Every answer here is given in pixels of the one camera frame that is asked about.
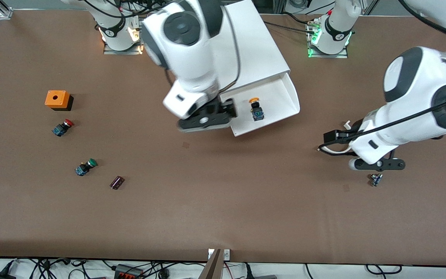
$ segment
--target brown tabletop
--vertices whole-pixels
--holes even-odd
[[[0,23],[0,255],[205,260],[221,247],[232,261],[446,265],[446,136],[398,148],[407,168],[377,188],[349,157],[316,150],[384,104],[391,60],[444,50],[444,35],[362,17],[348,59],[313,59],[302,33],[271,26],[301,112],[235,138],[179,132],[163,69],[145,54],[103,55],[93,27],[76,10]],[[72,111],[44,106],[48,90],[71,93]],[[76,127],[58,138],[65,118]],[[75,175],[89,158],[99,166]]]

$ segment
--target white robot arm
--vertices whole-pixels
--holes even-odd
[[[411,0],[410,4],[443,24],[446,3],[436,2]],[[444,18],[439,20],[438,12],[431,9],[441,11]],[[352,129],[324,134],[325,144],[319,149],[331,153],[325,148],[328,143],[349,143],[352,152],[344,154],[359,157],[349,162],[354,170],[403,169],[405,162],[393,158],[395,148],[446,134],[446,52],[418,46],[402,53],[386,70],[384,97],[386,105],[368,113]]]
[[[352,27],[361,15],[359,0],[336,0],[331,14],[321,16],[319,32],[311,44],[326,54],[343,50],[352,34]]]
[[[118,7],[112,5],[113,0],[62,0],[62,2],[87,9],[98,24],[104,40],[113,50],[127,50],[140,39],[135,22],[138,21],[138,17],[122,14]]]
[[[178,0],[142,22],[147,53],[177,77],[163,104],[181,119],[183,132],[228,127],[237,116],[232,100],[218,100],[209,40],[218,35],[222,21],[219,0]]]

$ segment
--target white cable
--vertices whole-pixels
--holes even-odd
[[[345,127],[345,129],[352,129],[352,127],[350,126],[350,120],[345,122],[345,124],[343,124],[343,126]],[[327,148],[326,146],[322,147],[321,149],[328,153],[331,153],[331,154],[344,154],[344,153],[349,152],[352,148],[349,145],[349,147],[347,149],[342,150],[342,151],[333,151],[333,150]]]

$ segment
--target orange push button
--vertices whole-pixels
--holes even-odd
[[[53,110],[70,111],[73,97],[65,90],[49,90],[44,104]]]

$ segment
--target red wire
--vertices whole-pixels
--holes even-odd
[[[226,270],[228,270],[228,274],[230,274],[230,278],[233,279],[232,272],[230,271],[228,264],[225,263],[225,266],[226,266]]]

